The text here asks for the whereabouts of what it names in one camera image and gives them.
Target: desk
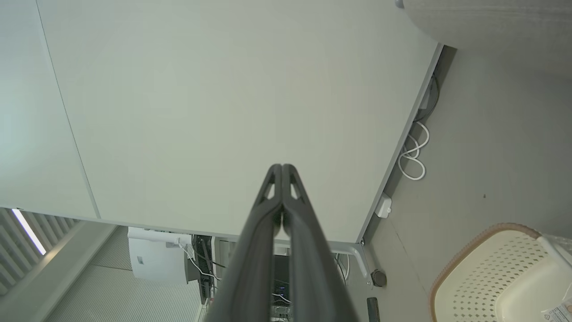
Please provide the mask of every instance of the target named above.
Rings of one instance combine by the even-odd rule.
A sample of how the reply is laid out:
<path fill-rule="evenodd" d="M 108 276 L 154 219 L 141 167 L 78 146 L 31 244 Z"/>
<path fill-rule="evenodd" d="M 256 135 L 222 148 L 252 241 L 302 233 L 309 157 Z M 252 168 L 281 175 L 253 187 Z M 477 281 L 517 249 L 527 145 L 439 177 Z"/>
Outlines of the desk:
<path fill-rule="evenodd" d="M 34 0 L 0 9 L 0 206 L 96 219 Z"/>
<path fill-rule="evenodd" d="M 73 137 L 39 135 L 19 147 L 57 143 L 67 160 L 51 163 L 52 174 L 71 179 L 49 201 L 33 203 L 47 189 L 32 191 L 22 208 L 222 237 L 240 234 L 268 167 L 292 163 L 326 238 L 360 240 L 440 52 L 385 0 L 38 0 L 38 8 L 30 32 L 45 33 L 47 44 L 37 41 L 65 110 L 45 106 L 61 124 L 21 124 L 51 135 L 67 116 Z M 57 98 L 57 86 L 50 92 Z M 76 195 L 81 205 L 62 209 Z"/>

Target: white cable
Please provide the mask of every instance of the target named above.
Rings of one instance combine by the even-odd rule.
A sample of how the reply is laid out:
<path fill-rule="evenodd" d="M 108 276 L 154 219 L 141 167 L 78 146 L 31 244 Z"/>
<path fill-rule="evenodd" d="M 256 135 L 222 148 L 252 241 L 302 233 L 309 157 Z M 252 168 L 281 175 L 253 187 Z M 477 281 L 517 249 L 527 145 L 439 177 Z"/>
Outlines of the white cable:
<path fill-rule="evenodd" d="M 207 276 L 212 276 L 212 277 L 216 278 L 217 280 L 222 281 L 220 278 L 218 278 L 212 274 L 203 273 L 202 270 L 200 268 L 198 268 L 197 264 L 194 262 L 193 258 L 190 256 L 189 252 L 187 252 L 186 249 L 178 242 L 178 238 L 177 238 L 177 243 L 175 245 L 179 246 L 183 250 L 183 252 L 185 252 L 186 256 L 190 259 L 190 262 L 193 263 L 194 267 L 196 267 L 198 269 L 198 271 L 201 272 L 201 274 L 207 275 Z"/>
<path fill-rule="evenodd" d="M 347 254 L 348 256 L 348 268 L 345 270 L 345 275 L 344 275 L 344 280 L 348 280 L 349 277 L 349 254 Z"/>
<path fill-rule="evenodd" d="M 425 176 L 425 165 L 417 160 L 417 157 L 419 157 L 419 150 L 421 150 L 422 147 L 424 147 L 425 145 L 427 145 L 427 143 L 429 142 L 429 130 L 425 127 L 425 125 L 423 125 L 420 122 L 415 122 L 415 124 L 418 124 L 419 126 L 421 126 L 423 128 L 423 130 L 425 130 L 425 132 L 427 133 L 427 138 L 425 138 L 425 142 L 419 144 L 419 142 L 417 142 L 417 140 L 415 140 L 415 138 L 413 136 L 411 136 L 411 134 L 407 134 L 407 137 L 410 138 L 411 140 L 413 140 L 413 142 L 415 143 L 415 147 L 411 150 L 408 150 L 407 148 L 405 148 L 405 144 L 403 144 L 403 146 L 401 147 L 403 153 L 401 153 L 399 155 L 397 164 L 399 166 L 399 170 L 401 170 L 401 173 L 403 173 L 404 176 L 406 176 L 407 178 L 411 179 L 411 180 L 421 180 L 423 179 L 423 177 Z M 405 170 L 403 170 L 403 167 L 401 165 L 401 159 L 402 158 L 406 158 L 407 160 L 411 160 L 414 162 L 417 162 L 422 169 L 421 175 L 418 177 L 414 177 L 414 176 L 410 176 L 408 174 L 405 173 Z"/>
<path fill-rule="evenodd" d="M 334 258 L 334 262 L 337 267 L 337 272 L 340 273 L 340 278 L 344 279 L 345 275 L 344 275 L 344 270 L 341 268 L 342 264 L 340 262 L 340 254 L 336 255 L 336 257 Z"/>
<path fill-rule="evenodd" d="M 193 261 L 193 258 L 190 256 L 189 252 L 187 252 L 186 249 L 179 243 L 178 239 L 177 239 L 177 242 L 175 243 L 175 245 L 179 246 L 183 250 L 183 252 L 185 252 L 186 256 L 190 259 L 190 262 L 193 263 L 194 267 L 196 267 L 198 269 L 198 271 L 201 272 L 201 274 L 207 275 L 207 276 L 212 276 L 221 282 L 223 281 L 222 279 L 220 279 L 220 278 L 218 278 L 212 274 L 203 273 L 202 270 L 200 268 L 198 268 L 197 264 Z M 277 297 L 281 297 L 284 301 L 291 303 L 289 300 L 285 299 L 284 296 L 282 296 L 280 294 L 272 293 L 272 295 L 277 296 Z"/>
<path fill-rule="evenodd" d="M 274 294 L 274 293 L 272 293 L 272 295 L 275 295 L 275 296 L 277 296 L 277 297 L 281 297 L 284 301 L 286 301 L 286 302 L 288 302 L 288 303 L 292 303 L 292 302 L 288 301 L 287 299 L 285 299 L 284 296 L 282 296 L 282 295 L 280 295 L 280 294 Z"/>

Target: black cable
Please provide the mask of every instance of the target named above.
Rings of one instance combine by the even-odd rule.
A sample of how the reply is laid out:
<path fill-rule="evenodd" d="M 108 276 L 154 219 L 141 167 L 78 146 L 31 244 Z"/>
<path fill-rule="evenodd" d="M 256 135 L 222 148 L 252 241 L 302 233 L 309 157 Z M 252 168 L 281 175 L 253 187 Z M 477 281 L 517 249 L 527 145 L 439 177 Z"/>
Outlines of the black cable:
<path fill-rule="evenodd" d="M 210 286 L 208 286 L 208 288 L 207 288 L 205 285 L 201 284 L 201 283 L 199 283 L 198 285 L 204 287 L 205 289 L 210 289 L 210 288 L 219 289 L 218 287 L 216 287 L 216 286 L 214 286 L 214 285 L 210 285 Z"/>
<path fill-rule="evenodd" d="M 439 81 L 437 80 L 437 77 L 435 76 L 435 74 L 433 74 L 433 76 L 431 76 L 431 79 L 433 80 L 433 82 L 435 82 L 435 86 L 437 87 L 437 98 L 435 99 L 435 102 L 433 103 L 433 106 L 431 107 L 429 112 L 425 113 L 425 115 L 414 120 L 413 122 L 419 122 L 419 121 L 423 120 L 425 117 L 431 115 L 431 113 L 433 113 L 433 110 L 435 109 L 435 106 L 437 106 L 437 102 L 439 101 L 439 95 L 441 93 L 441 88 L 439 87 Z"/>
<path fill-rule="evenodd" d="M 219 266 L 219 267 L 227 268 L 226 266 L 220 265 L 219 263 L 215 262 L 214 260 L 211 260 L 211 259 L 206 258 L 206 257 L 204 257 L 203 255 L 201 255 L 201 254 L 197 251 L 197 248 L 194 246 L 194 243 L 193 243 L 192 240 L 190 241 L 190 246 L 193 248 L 194 253 L 195 253 L 197 256 L 199 256 L 200 258 L 202 258 L 203 260 L 210 261 L 211 263 L 213 263 L 213 264 L 215 264 L 215 265 L 217 265 L 217 266 Z"/>
<path fill-rule="evenodd" d="M 343 277 L 343 276 L 344 276 L 344 271 L 341 269 L 340 259 L 339 259 L 339 258 L 336 258 L 336 262 L 337 262 L 337 267 L 340 268 L 341 276 Z M 343 280 L 344 280 L 344 285 L 345 285 L 345 286 L 348 286 L 348 284 L 345 282 L 345 278 L 343 278 Z"/>
<path fill-rule="evenodd" d="M 344 268 L 344 270 L 347 270 L 347 268 L 345 268 L 344 263 L 341 262 L 340 257 L 337 257 L 336 259 L 340 262 L 340 264 L 341 264 L 341 266 Z"/>
<path fill-rule="evenodd" d="M 193 248 L 194 253 L 195 253 L 197 256 L 199 256 L 200 258 L 202 258 L 203 260 L 210 261 L 211 263 L 213 263 L 213 264 L 215 264 L 215 265 L 217 265 L 217 266 L 219 266 L 219 267 L 227 268 L 226 266 L 221 265 L 221 264 L 215 262 L 214 260 L 208 259 L 208 258 L 204 257 L 203 255 L 199 254 L 199 252 L 197 252 L 196 247 L 194 246 L 194 243 L 193 243 L 192 239 L 191 239 L 191 242 L 190 242 L 190 246 Z M 290 285 L 290 283 L 285 282 L 285 281 L 281 281 L 281 280 L 279 280 L 278 278 L 275 278 L 274 280 L 275 280 L 275 281 L 278 281 L 278 282 L 280 282 L 280 283 L 284 283 L 284 284 Z"/>

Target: cable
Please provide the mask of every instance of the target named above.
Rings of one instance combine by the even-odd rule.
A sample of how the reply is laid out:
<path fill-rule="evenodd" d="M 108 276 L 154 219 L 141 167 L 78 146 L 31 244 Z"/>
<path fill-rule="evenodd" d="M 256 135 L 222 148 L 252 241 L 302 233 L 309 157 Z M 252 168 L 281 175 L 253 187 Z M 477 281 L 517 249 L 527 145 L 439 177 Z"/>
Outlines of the cable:
<path fill-rule="evenodd" d="M 211 285 L 211 286 L 209 286 L 209 287 L 207 287 L 207 286 L 205 286 L 205 285 L 203 285 L 203 284 L 201 284 L 201 283 L 199 283 L 198 285 L 201 286 L 201 287 L 204 288 L 204 289 L 210 289 L 210 288 L 219 289 L 218 287 L 216 287 L 216 286 L 214 286 L 214 285 Z"/>
<path fill-rule="evenodd" d="M 213 264 L 215 264 L 215 265 L 217 265 L 217 266 L 219 266 L 219 267 L 227 268 L 226 266 L 220 265 L 219 263 L 215 262 L 214 260 L 210 260 L 210 259 L 204 257 L 203 255 L 199 254 L 199 253 L 197 252 L 197 248 L 196 248 L 196 247 L 194 246 L 194 244 L 193 244 L 193 237 L 191 237 L 190 245 L 191 245 L 191 247 L 193 248 L 193 251 L 194 251 L 195 255 L 199 256 L 199 257 L 202 258 L 203 260 L 210 261 L 211 263 L 213 263 Z"/>
<path fill-rule="evenodd" d="M 349 254 L 347 254 L 347 256 L 348 256 L 348 268 L 345 270 L 344 281 L 347 281 L 349 277 Z"/>
<path fill-rule="evenodd" d="M 206 276 L 212 276 L 212 277 L 216 278 L 217 280 L 222 281 L 220 278 L 214 276 L 213 274 L 203 273 L 203 271 L 200 268 L 198 268 L 198 265 L 194 262 L 193 258 L 189 254 L 189 252 L 187 252 L 186 249 L 179 243 L 178 238 L 177 238 L 177 242 L 175 243 L 175 245 L 179 246 L 183 250 L 183 252 L 185 252 L 186 256 L 190 259 L 190 262 L 193 263 L 194 267 L 196 267 L 198 269 L 198 271 L 201 272 L 201 274 L 206 275 Z"/>
<path fill-rule="evenodd" d="M 425 125 L 423 125 L 420 122 L 416 122 L 415 124 L 421 126 L 425 130 L 425 132 L 427 133 L 427 137 L 425 138 L 425 142 L 423 142 L 422 144 L 419 144 L 419 142 L 417 142 L 417 140 L 415 140 L 415 138 L 411 134 L 407 134 L 407 137 L 410 138 L 411 140 L 413 140 L 413 142 L 415 143 L 415 147 L 411 150 L 407 150 L 407 148 L 405 148 L 405 144 L 403 144 L 403 146 L 401 147 L 403 153 L 401 153 L 399 155 L 397 164 L 399 166 L 399 170 L 401 170 L 401 173 L 403 173 L 404 176 L 406 176 L 407 178 L 409 178 L 411 180 L 417 181 L 417 180 L 423 179 L 423 177 L 425 176 L 425 172 L 426 172 L 425 165 L 421 161 L 417 160 L 417 158 L 419 157 L 419 150 L 422 147 L 424 147 L 425 145 L 427 145 L 427 143 L 429 142 L 429 130 L 427 129 L 427 127 L 425 127 Z M 413 176 L 408 175 L 405 172 L 405 170 L 403 170 L 403 166 L 401 165 L 402 158 L 406 158 L 407 160 L 417 162 L 421 166 L 421 169 L 422 169 L 421 175 L 417 176 L 417 177 L 413 177 Z"/>
<path fill-rule="evenodd" d="M 281 297 L 284 301 L 288 302 L 288 303 L 292 303 L 289 300 L 287 300 L 284 296 L 280 295 L 280 294 L 274 294 L 272 293 L 272 295 L 277 296 L 277 297 Z"/>
<path fill-rule="evenodd" d="M 344 270 L 341 268 L 340 254 L 336 254 L 336 257 L 334 257 L 334 259 L 336 260 L 337 268 L 340 269 L 340 275 L 341 275 L 342 279 L 344 280 L 344 285 L 348 286 L 348 284 L 345 282 Z"/>
<path fill-rule="evenodd" d="M 221 282 L 223 281 L 222 279 L 220 279 L 220 278 L 218 278 L 218 277 L 216 277 L 216 276 L 214 276 L 214 275 L 212 275 L 212 274 L 203 273 L 203 271 L 202 271 L 200 268 L 198 268 L 198 265 L 193 261 L 193 258 L 191 257 L 191 255 L 189 254 L 189 252 L 187 252 L 187 250 L 179 243 L 178 239 L 177 239 L 177 242 L 175 243 L 175 245 L 179 246 L 179 247 L 183 250 L 183 252 L 185 252 L 186 256 L 190 259 L 190 262 L 193 263 L 194 267 L 196 267 L 196 268 L 198 269 L 198 271 L 201 272 L 201 274 L 206 275 L 206 276 L 212 276 L 212 277 L 216 278 L 217 280 L 219 280 L 219 281 L 221 281 Z M 280 295 L 280 294 L 274 294 L 274 293 L 272 293 L 272 295 L 278 296 L 278 297 L 282 298 L 284 301 L 286 301 L 286 302 L 288 302 L 288 303 L 291 303 L 289 300 L 287 300 L 284 296 L 282 296 L 282 295 Z"/>
<path fill-rule="evenodd" d="M 423 115 L 422 117 L 414 120 L 413 122 L 419 122 L 421 120 L 423 120 L 425 117 L 431 115 L 431 113 L 433 113 L 433 110 L 435 109 L 435 106 L 437 106 L 437 102 L 439 101 L 439 95 L 441 93 L 441 88 L 439 86 L 439 80 L 437 80 L 437 77 L 435 76 L 435 74 L 433 74 L 433 76 L 431 76 L 431 79 L 433 80 L 433 82 L 435 83 L 435 87 L 437 87 L 437 98 L 435 98 L 435 102 L 433 102 L 433 106 L 431 107 L 431 109 L 429 110 L 429 112 L 425 113 L 425 115 Z"/>

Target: basket rim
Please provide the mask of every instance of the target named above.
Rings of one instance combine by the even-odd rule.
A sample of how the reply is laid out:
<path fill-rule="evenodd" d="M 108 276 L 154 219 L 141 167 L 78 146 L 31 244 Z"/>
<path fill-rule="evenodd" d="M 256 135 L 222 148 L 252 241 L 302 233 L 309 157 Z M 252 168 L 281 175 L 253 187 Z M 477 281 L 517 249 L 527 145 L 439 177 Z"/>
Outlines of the basket rim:
<path fill-rule="evenodd" d="M 433 282 L 433 286 L 431 286 L 431 291 L 429 293 L 429 310 L 431 312 L 431 320 L 433 322 L 437 322 L 437 315 L 435 313 L 435 297 L 437 296 L 437 291 L 439 287 L 445 279 L 451 274 L 451 272 L 465 259 L 467 256 L 472 253 L 478 246 L 480 246 L 484 241 L 491 238 L 492 236 L 507 230 L 515 230 L 521 233 L 525 233 L 532 237 L 533 239 L 538 239 L 538 237 L 542 236 L 541 233 L 538 231 L 527 227 L 525 225 L 521 225 L 519 223 L 497 223 L 496 225 L 492 225 L 482 233 L 480 233 L 477 237 L 475 237 L 472 241 L 470 241 L 459 253 L 457 253 L 453 259 L 445 266 L 445 268 L 441 271 L 441 273 Z"/>

